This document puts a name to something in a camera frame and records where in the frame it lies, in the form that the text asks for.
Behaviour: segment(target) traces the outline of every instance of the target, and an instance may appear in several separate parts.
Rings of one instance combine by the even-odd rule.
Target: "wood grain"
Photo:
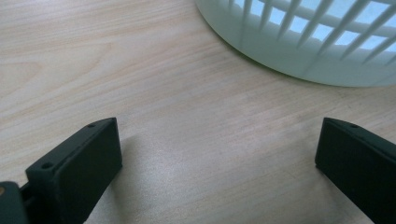
[[[396,142],[396,87],[279,74],[193,1],[2,1],[0,175],[117,117],[124,167],[87,223],[371,223],[314,164],[324,117]]]

